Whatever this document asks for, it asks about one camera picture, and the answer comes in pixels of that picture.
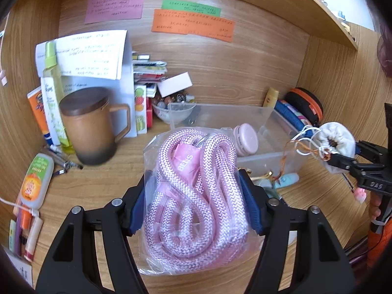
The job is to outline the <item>person's right hand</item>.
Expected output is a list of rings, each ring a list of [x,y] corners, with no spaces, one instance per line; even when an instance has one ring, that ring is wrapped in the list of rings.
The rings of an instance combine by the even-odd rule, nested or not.
[[[380,216],[380,205],[381,205],[381,196],[377,193],[371,192],[371,198],[369,202],[369,217],[371,220],[376,219]]]

